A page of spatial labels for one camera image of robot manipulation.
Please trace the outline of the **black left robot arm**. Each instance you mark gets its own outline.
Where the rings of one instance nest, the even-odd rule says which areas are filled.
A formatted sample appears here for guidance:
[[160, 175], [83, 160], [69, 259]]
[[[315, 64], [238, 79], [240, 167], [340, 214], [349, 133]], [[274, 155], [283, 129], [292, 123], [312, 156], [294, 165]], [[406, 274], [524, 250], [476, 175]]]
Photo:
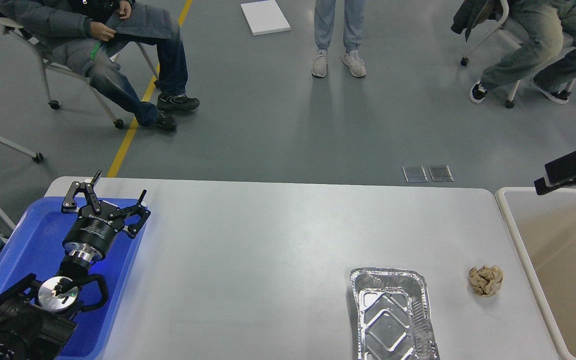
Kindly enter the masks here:
[[0, 254], [0, 360], [93, 360], [105, 347], [150, 217], [90, 180], [27, 208]]

